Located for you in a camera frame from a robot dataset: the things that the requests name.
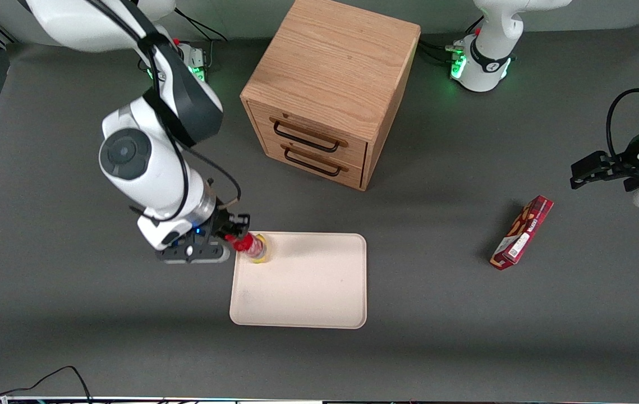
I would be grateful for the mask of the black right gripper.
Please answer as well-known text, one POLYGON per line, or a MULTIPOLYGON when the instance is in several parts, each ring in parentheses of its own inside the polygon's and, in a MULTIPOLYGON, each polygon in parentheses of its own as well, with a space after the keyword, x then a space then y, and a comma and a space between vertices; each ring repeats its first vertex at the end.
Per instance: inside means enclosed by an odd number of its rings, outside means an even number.
POLYGON ((211 238, 235 243, 244 240, 250 226, 250 214, 230 214, 229 208, 237 204, 237 198, 229 202, 216 199, 215 208, 211 217, 200 226, 202 243, 209 243, 211 238))

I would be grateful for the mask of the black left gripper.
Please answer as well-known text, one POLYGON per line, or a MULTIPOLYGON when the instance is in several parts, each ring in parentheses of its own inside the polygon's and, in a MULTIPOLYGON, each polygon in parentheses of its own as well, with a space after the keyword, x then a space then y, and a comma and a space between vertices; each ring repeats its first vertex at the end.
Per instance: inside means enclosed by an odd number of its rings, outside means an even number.
POLYGON ((594 151, 578 162, 571 164, 572 190, 586 186, 592 182, 624 181, 626 192, 639 189, 639 135, 628 143, 622 153, 616 153, 612 130, 606 128, 606 142, 609 154, 605 151, 594 151))

